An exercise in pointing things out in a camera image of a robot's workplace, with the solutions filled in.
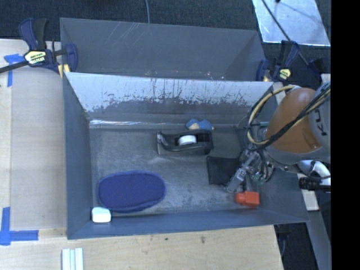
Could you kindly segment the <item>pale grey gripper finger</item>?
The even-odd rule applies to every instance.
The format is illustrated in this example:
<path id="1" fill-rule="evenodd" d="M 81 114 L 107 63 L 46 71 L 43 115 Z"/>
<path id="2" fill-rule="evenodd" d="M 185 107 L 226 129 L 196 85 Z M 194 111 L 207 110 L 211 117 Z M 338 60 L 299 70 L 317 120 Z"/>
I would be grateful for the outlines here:
<path id="1" fill-rule="evenodd" d="M 231 194 L 237 192 L 243 193 L 246 190 L 247 185 L 246 177 L 247 172 L 242 168 L 238 168 L 224 189 Z"/>

